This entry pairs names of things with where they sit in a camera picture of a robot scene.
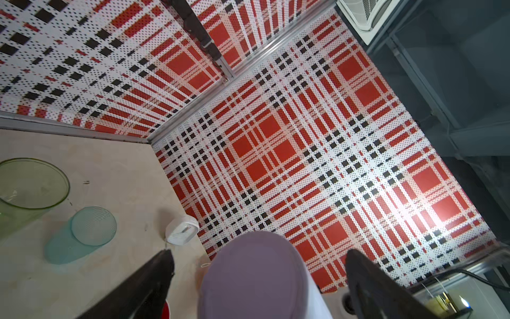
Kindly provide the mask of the lilac plastic cup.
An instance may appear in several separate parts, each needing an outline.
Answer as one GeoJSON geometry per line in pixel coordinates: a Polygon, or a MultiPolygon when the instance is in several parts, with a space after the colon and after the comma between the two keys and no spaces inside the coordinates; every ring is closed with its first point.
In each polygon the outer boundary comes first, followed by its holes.
{"type": "Polygon", "coordinates": [[[198,318],[330,318],[297,249],[268,231],[230,241],[209,265],[198,318]]]}

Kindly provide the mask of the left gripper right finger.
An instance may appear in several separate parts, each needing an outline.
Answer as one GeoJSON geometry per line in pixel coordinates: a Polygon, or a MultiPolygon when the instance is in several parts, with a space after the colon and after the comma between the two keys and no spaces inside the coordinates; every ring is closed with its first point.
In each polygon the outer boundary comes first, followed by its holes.
{"type": "Polygon", "coordinates": [[[358,318],[436,318],[360,251],[348,251],[347,283],[358,318]]]}

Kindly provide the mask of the teal translucent cup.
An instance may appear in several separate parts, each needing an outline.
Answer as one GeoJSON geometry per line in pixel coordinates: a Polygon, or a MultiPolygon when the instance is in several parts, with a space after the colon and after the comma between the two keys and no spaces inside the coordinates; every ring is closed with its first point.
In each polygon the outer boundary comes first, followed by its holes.
{"type": "Polygon", "coordinates": [[[44,248],[45,259],[54,265],[74,262],[111,242],[116,231],[116,219],[107,209],[85,207],[50,238],[44,248]]]}

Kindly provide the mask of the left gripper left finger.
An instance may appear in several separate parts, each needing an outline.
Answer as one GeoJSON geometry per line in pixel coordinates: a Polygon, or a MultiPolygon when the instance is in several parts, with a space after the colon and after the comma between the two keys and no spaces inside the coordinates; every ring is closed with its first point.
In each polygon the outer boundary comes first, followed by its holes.
{"type": "Polygon", "coordinates": [[[168,249],[158,252],[80,318],[161,318],[175,274],[168,249]]]}

